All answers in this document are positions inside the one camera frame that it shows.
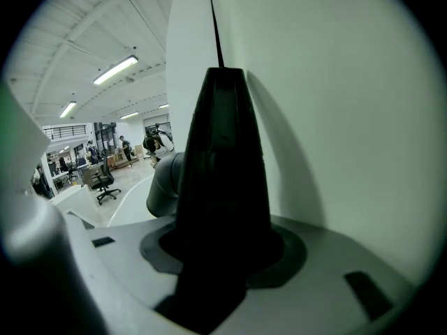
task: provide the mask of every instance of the balcony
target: balcony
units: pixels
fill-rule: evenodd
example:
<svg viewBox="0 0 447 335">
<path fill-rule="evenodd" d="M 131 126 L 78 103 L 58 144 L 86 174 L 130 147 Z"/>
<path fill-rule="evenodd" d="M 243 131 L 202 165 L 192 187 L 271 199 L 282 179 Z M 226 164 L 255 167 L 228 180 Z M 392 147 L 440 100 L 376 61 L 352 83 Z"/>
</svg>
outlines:
<svg viewBox="0 0 447 335">
<path fill-rule="evenodd" d="M 52 142 L 87 135 L 85 131 L 85 125 L 47 128 L 43 129 L 43 132 Z"/>
</svg>

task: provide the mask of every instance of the ceiling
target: ceiling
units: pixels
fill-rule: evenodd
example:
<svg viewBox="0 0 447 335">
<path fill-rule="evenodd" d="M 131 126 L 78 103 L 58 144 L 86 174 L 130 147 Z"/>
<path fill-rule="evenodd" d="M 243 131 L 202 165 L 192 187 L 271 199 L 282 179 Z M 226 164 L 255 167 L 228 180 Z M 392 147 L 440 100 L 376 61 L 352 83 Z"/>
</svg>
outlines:
<svg viewBox="0 0 447 335">
<path fill-rule="evenodd" d="M 172 0 L 46 0 L 17 38 L 3 78 L 41 125 L 146 117 L 166 98 L 166 33 Z M 138 63 L 94 79 L 130 55 Z M 68 102 L 77 104 L 59 115 Z"/>
</svg>

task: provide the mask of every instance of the table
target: table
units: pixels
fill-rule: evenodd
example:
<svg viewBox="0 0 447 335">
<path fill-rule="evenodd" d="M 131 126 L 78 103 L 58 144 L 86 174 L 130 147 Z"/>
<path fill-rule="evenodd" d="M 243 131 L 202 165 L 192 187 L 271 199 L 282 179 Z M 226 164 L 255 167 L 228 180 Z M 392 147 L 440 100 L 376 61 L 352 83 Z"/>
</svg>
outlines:
<svg viewBox="0 0 447 335">
<path fill-rule="evenodd" d="M 62 181 L 65 186 L 65 181 L 68 179 L 68 171 L 61 172 L 60 174 L 53 176 L 52 179 L 53 179 L 53 181 L 57 181 L 58 179 L 61 179 L 62 177 L 65 177 L 65 180 Z"/>
<path fill-rule="evenodd" d="M 82 180 L 84 182 L 84 184 L 88 185 L 88 187 L 92 187 L 97 181 L 98 179 L 93 176 L 93 174 L 95 174 L 96 172 L 99 172 L 100 175 L 103 174 L 102 171 L 102 165 L 104 164 L 103 161 L 101 161 L 100 163 L 97 163 L 95 165 L 90 165 L 87 167 L 83 167 L 82 169 L 80 169 L 78 167 L 78 170 L 81 171 L 82 174 Z"/>
</svg>

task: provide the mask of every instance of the black office chair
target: black office chair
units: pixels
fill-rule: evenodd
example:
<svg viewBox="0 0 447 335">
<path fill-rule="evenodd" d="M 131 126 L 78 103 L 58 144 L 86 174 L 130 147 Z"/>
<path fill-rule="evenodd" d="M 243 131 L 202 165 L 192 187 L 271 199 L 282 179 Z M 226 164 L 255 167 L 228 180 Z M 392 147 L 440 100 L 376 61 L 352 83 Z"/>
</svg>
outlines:
<svg viewBox="0 0 447 335">
<path fill-rule="evenodd" d="M 73 165 L 70 165 L 68 167 L 68 179 L 70 180 L 70 182 L 72 182 L 73 179 L 78 178 L 78 175 L 74 173 L 76 170 L 77 170 L 77 168 L 73 167 Z"/>
<path fill-rule="evenodd" d="M 107 151 L 103 150 L 102 152 L 103 154 L 103 160 L 104 160 L 104 164 L 101 166 L 101 169 L 103 171 L 103 175 L 101 176 L 99 174 L 99 172 L 93 174 L 93 177 L 96 177 L 98 179 L 98 182 L 95 183 L 91 188 L 93 190 L 96 190 L 97 188 L 102 189 L 103 193 L 96 196 L 96 199 L 98 199 L 98 203 L 99 204 L 103 204 L 101 202 L 101 200 L 109 195 L 112 196 L 114 200 L 116 200 L 117 198 L 112 194 L 112 192 L 114 191 L 118 191 L 121 192 L 121 190 L 119 188 L 115 188 L 113 190 L 109 190 L 109 186 L 113 184 L 113 182 L 115 181 L 114 177 L 112 176 L 112 174 L 110 174 L 109 171 L 109 165 L 107 164 Z"/>
</svg>

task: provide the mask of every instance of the white floor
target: white floor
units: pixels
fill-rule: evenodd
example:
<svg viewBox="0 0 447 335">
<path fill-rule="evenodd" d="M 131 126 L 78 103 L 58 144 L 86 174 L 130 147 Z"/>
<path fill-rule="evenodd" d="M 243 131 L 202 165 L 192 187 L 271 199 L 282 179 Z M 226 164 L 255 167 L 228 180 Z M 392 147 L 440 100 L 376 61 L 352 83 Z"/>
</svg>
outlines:
<svg viewBox="0 0 447 335">
<path fill-rule="evenodd" d="M 111 173 L 115 178 L 115 182 L 110 186 L 111 189 L 119 188 L 121 193 L 114 192 L 113 194 L 116 196 L 116 200 L 113 198 L 106 196 L 102 205 L 100 206 L 96 200 L 96 196 L 99 195 L 100 191 L 92 190 L 90 191 L 93 200 L 98 207 L 98 210 L 101 214 L 101 218 L 104 220 L 105 225 L 107 225 L 108 221 L 112 218 L 112 215 L 116 211 L 119 203 L 123 199 L 123 197 L 127 194 L 127 192 L 133 188 L 138 182 L 147 178 L 150 175 L 154 174 L 154 169 L 150 165 L 150 159 L 140 159 L 137 163 L 132 164 L 132 168 L 123 167 L 122 169 L 113 170 Z"/>
</svg>

